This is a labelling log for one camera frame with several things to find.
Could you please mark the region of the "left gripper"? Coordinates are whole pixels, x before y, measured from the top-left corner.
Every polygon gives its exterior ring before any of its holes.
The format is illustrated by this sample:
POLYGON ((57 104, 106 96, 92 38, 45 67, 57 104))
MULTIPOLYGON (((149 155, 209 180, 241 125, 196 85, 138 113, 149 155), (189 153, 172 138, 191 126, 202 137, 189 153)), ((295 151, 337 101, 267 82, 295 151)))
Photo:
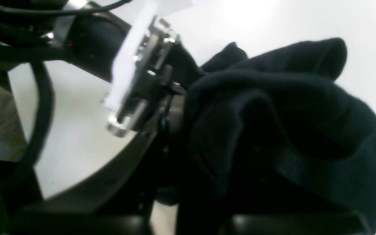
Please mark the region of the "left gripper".
POLYGON ((183 94, 202 69, 180 35, 158 15, 130 29, 112 65, 112 86, 104 101, 107 129, 117 137, 138 131, 167 95, 183 94))

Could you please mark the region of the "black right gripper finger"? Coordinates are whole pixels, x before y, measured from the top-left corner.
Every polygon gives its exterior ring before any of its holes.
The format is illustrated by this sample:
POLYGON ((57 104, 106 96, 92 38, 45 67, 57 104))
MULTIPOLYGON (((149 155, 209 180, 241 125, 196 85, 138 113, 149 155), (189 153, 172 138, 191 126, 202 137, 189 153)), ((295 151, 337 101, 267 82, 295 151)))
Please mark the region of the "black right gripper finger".
POLYGON ((137 133, 117 156, 90 177, 47 200, 26 205, 9 219, 9 235, 151 235, 149 219, 161 193, 172 192, 174 146, 183 127, 184 98, 164 98, 145 116, 140 100, 110 131, 137 133))

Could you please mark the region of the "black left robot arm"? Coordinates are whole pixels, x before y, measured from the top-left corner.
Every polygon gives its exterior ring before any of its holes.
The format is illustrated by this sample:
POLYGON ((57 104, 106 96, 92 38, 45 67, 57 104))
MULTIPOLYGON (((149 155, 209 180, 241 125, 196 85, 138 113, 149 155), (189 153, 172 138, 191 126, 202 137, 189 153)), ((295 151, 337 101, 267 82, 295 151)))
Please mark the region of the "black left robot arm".
POLYGON ((163 19, 167 0, 145 0, 133 24, 91 0, 0 0, 0 62, 29 63, 39 101, 30 147, 0 190, 28 176, 49 131, 54 92, 45 61, 61 60, 111 83, 103 105, 118 137, 137 131, 162 96, 186 89, 203 72, 163 19))

